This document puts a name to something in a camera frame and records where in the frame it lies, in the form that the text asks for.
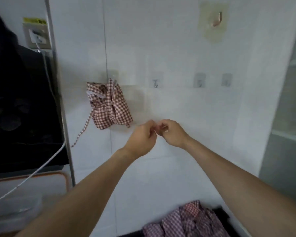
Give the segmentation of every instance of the forearm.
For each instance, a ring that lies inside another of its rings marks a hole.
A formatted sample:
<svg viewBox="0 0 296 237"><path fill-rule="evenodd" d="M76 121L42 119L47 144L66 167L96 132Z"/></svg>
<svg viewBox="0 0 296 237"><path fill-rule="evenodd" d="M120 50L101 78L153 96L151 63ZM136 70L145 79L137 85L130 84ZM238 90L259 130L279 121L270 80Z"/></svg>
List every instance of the forearm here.
<svg viewBox="0 0 296 237"><path fill-rule="evenodd" d="M198 141L185 145L253 236L296 236L296 204Z"/></svg>
<svg viewBox="0 0 296 237"><path fill-rule="evenodd" d="M119 179L133 160L128 152L118 150L17 237L89 236Z"/></svg>

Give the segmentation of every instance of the person's right hand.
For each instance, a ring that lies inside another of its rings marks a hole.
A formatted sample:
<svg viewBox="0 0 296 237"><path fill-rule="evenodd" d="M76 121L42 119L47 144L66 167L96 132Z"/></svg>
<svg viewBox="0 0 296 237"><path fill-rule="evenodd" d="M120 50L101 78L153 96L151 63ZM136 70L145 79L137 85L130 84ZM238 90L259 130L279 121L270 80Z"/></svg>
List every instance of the person's right hand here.
<svg viewBox="0 0 296 237"><path fill-rule="evenodd" d="M173 120L158 122L156 133L162 136L170 145L184 149L190 136Z"/></svg>

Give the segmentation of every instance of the checkered fabric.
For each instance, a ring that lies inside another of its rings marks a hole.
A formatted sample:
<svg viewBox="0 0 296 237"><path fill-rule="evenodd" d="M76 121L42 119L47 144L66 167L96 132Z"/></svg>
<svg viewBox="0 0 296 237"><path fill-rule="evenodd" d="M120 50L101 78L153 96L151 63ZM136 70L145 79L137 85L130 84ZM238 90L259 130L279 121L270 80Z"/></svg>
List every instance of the checkered fabric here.
<svg viewBox="0 0 296 237"><path fill-rule="evenodd" d="M87 129L91 118L96 127L101 130L106 129L113 124L130 127L129 124L133 122L132 115L130 114L122 90L115 80L109 79L108 84L88 82L87 94L92 110L85 126L71 147L75 146L79 137Z"/></svg>
<svg viewBox="0 0 296 237"><path fill-rule="evenodd" d="M177 208L161 223L143 228L145 237L229 237L215 213L192 201Z"/></svg>

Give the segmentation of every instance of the white tiled wall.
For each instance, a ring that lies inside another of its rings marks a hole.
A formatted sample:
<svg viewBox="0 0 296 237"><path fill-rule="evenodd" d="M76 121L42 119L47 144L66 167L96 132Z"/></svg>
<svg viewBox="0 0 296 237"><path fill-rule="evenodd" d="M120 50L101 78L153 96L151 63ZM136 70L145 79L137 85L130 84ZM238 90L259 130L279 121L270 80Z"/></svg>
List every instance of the white tiled wall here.
<svg viewBox="0 0 296 237"><path fill-rule="evenodd" d="M221 0L229 3L229 18L217 44L197 27L200 1L50 0L71 144L91 110L86 82L106 81L107 59L108 76L122 86L135 124L175 119L213 151L258 173L295 39L296 0ZM192 87L198 72L207 75L205 88ZM233 74L230 87L221 86L223 73ZM154 76L163 77L162 88L151 88ZM91 121L71 149L77 182L132 130L100 131ZM197 163L158 138L127 169L92 235L136 231L195 199L223 203Z"/></svg>

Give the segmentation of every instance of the adhesive wall hook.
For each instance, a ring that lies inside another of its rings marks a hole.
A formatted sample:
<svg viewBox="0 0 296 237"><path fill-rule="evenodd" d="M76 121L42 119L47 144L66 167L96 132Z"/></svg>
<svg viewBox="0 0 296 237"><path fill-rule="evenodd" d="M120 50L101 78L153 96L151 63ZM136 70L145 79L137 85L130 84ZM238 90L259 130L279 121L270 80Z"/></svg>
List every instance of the adhesive wall hook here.
<svg viewBox="0 0 296 237"><path fill-rule="evenodd" d="M221 22L222 22L222 12L219 12L218 13L218 21L214 21L212 23L212 26L213 27L217 27Z"/></svg>

